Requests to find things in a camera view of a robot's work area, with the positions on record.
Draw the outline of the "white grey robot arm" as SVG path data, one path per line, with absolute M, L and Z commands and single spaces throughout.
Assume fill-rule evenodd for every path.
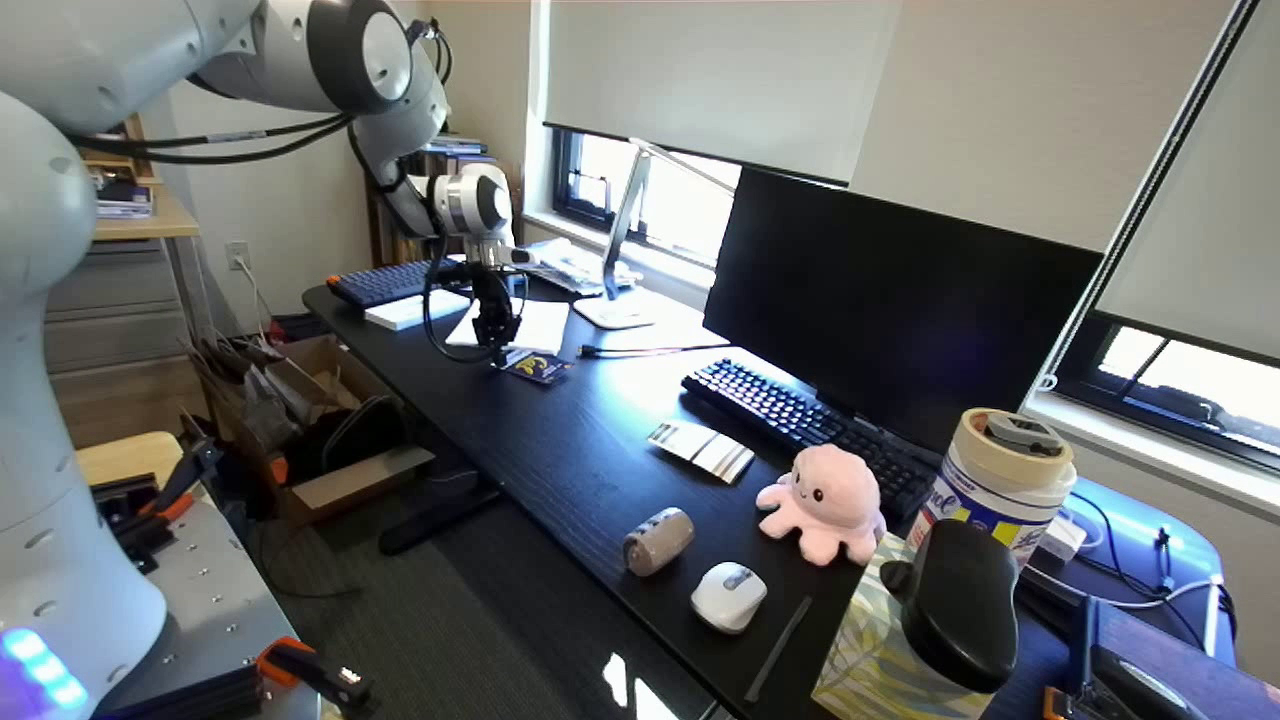
M 169 622 L 76 463 L 44 324 L 92 251 L 79 146 L 184 79 L 341 117 L 413 234 L 513 258 L 502 180 L 409 174 L 448 95 L 389 0 L 0 0 L 0 720 L 86 720 Z

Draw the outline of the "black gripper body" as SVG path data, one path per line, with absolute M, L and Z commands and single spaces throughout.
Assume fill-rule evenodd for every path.
M 486 262 L 463 262 L 473 299 L 481 304 L 473 330 L 485 348 L 502 348 L 518 330 L 518 317 L 508 297 L 508 275 Z

